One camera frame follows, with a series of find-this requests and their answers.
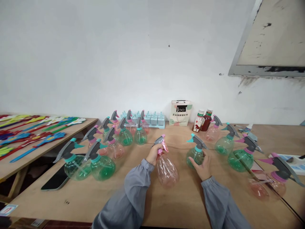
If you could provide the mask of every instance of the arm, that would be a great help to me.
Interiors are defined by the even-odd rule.
[[[150,186],[150,174],[156,165],[161,144],[151,148],[146,159],[125,177],[124,185],[105,204],[95,217],[92,229],[139,228],[144,217],[146,191]]]
[[[226,187],[218,183],[214,177],[203,181],[201,185],[213,229],[251,228]]]

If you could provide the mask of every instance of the hand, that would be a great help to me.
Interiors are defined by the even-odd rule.
[[[152,164],[153,166],[156,166],[156,160],[157,160],[157,156],[158,156],[158,149],[163,149],[162,144],[154,145],[150,149],[149,155],[146,158],[147,162]]]
[[[194,161],[194,159],[192,159],[191,157],[188,157],[188,159],[190,159],[190,161],[193,164],[194,168],[196,169],[200,179],[202,181],[205,181],[212,176],[211,171],[210,171],[211,156],[206,153],[203,153],[203,154],[205,155],[205,157],[204,157],[203,163],[201,165],[197,165],[196,162]]]

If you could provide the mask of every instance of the plastic bottle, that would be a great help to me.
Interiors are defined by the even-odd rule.
[[[118,129],[121,129],[119,141],[123,146],[130,146],[133,143],[133,137],[131,132],[125,128],[124,123],[126,123],[126,119],[122,118],[118,125]]]
[[[159,144],[160,142],[163,145],[163,148],[166,152],[168,152],[168,149],[166,147],[165,141],[164,141],[165,135],[163,134],[161,137],[159,137],[155,142],[155,144]],[[168,189],[175,184],[179,182],[179,172],[176,169],[175,165],[169,160],[167,155],[163,152],[162,149],[158,149],[158,156],[157,156],[157,173],[158,173],[158,179],[161,185]]]
[[[134,121],[131,119],[131,110],[129,110],[127,112],[127,116],[126,116],[126,121],[127,121],[127,125],[126,128],[131,132],[131,134],[134,136],[134,134],[136,133],[136,124],[134,123]]]
[[[194,125],[192,127],[192,131],[199,132],[200,127],[202,126],[204,115],[204,109],[199,109],[197,117],[195,118]]]
[[[252,168],[254,162],[252,154],[255,150],[259,151],[260,153],[263,153],[261,148],[252,138],[250,138],[246,134],[243,134],[243,136],[244,138],[236,140],[235,142],[244,142],[248,145],[248,147],[244,149],[235,150],[228,156],[229,165],[238,172],[245,172]]]
[[[75,141],[76,138],[72,138],[68,141],[60,150],[53,163],[58,162],[61,157],[63,157],[66,162],[64,165],[64,172],[72,180],[80,181],[86,179],[91,174],[91,168],[89,164],[82,164],[84,160],[83,155],[75,155],[71,153],[71,151],[76,148],[84,147],[83,145],[78,145]]]
[[[99,138],[87,152],[84,161],[90,157],[90,168],[92,176],[98,181],[104,181],[109,179],[115,172],[115,163],[108,156],[101,156],[97,154],[100,149],[103,149],[107,146],[102,145],[101,139]]]
[[[207,131],[209,126],[210,126],[210,121],[212,120],[211,115],[212,115],[213,110],[208,108],[205,116],[203,116],[203,123],[200,128],[201,131]]]
[[[227,134],[227,136],[220,138],[216,144],[215,144],[215,150],[223,155],[228,155],[229,153],[231,153],[233,151],[234,148],[234,135],[236,137],[239,137],[237,131],[235,130],[235,128],[227,122],[227,126],[226,128],[222,129],[222,130],[228,130],[230,131],[229,134]]]
[[[250,189],[253,194],[262,201],[269,201],[271,198],[280,199],[286,193],[286,185],[288,179],[305,187],[293,169],[276,153],[272,153],[272,158],[259,159],[262,162],[274,165],[278,171],[265,172],[255,171],[255,178],[249,179]]]
[[[142,112],[141,112],[141,127],[146,132],[146,134],[149,134],[149,125],[145,121],[144,117],[145,117],[144,110],[142,110]]]
[[[134,142],[138,145],[144,145],[147,142],[147,134],[141,127],[140,117],[137,120],[137,131],[134,134]]]
[[[115,125],[115,130],[118,130],[118,126],[119,126],[119,121],[117,120],[117,118],[119,118],[118,114],[117,114],[117,110],[115,110],[112,115],[111,115],[111,120],[112,123]]]
[[[215,124],[207,130],[205,136],[206,140],[208,140],[209,142],[214,142],[218,140],[220,131],[219,124],[222,125],[220,119],[216,115],[214,115],[214,118],[210,122],[213,121],[215,121]]]
[[[190,159],[188,157],[191,157],[194,159],[196,164],[201,165],[204,160],[204,155],[202,148],[208,149],[208,147],[205,145],[205,143],[195,134],[191,134],[192,138],[186,142],[194,142],[197,145],[194,148],[191,148],[187,154],[186,154],[186,163],[189,167],[194,169],[193,164],[191,163]]]
[[[121,158],[125,154],[124,146],[113,137],[115,128],[111,127],[107,132],[104,142],[108,141],[108,156],[114,160]]]
[[[96,142],[96,137],[94,136],[95,134],[102,134],[102,132],[100,132],[98,130],[98,125],[95,125],[94,127],[92,127],[84,136],[84,138],[81,140],[81,142],[85,141],[86,139],[88,139],[89,141],[89,145],[88,145],[88,149]]]

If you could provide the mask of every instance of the person's left hand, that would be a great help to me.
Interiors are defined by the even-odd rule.
[[[158,149],[163,149],[162,144],[154,145],[150,149],[149,155],[146,158],[147,162],[152,164],[153,166],[156,166],[156,160],[157,160],[157,156],[158,156]]]

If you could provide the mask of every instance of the black phone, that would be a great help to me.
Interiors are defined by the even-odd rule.
[[[69,180],[69,177],[64,172],[64,165],[51,177],[44,186],[41,187],[42,191],[54,191],[61,189],[65,183]]]

